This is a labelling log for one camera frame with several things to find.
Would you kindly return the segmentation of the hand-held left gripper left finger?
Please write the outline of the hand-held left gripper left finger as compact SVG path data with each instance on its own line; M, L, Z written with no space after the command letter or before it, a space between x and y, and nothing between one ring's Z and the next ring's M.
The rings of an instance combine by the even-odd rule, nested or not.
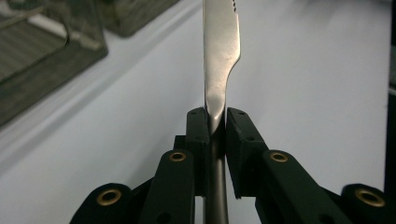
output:
M177 135L173 149L184 149L193 156L195 195L206 196L206 155L209 148L209 133L206 112L197 107L187 113L186 133Z

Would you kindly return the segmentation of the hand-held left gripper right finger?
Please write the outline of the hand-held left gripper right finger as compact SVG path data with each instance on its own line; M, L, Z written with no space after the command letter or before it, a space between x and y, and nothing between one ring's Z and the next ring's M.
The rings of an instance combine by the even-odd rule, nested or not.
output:
M256 197L261 181L258 166L268 146L247 112L229 107L226 121L226 158L237 199Z

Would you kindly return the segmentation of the smoky transparent plastic basket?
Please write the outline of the smoky transparent plastic basket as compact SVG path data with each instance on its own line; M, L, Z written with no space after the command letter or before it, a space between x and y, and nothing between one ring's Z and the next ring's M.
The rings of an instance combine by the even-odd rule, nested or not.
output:
M85 49L28 22L41 14L103 46ZM0 127L106 57L97 0L0 0Z
M132 36L180 0L97 0L102 23L121 37Z

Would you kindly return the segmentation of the steel table knife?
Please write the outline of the steel table knife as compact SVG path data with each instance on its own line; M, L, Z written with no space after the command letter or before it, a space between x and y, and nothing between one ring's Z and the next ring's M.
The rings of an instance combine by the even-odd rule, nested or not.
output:
M205 224L228 224L225 184L227 81L240 58L239 18L234 0L203 0L205 111L209 131Z

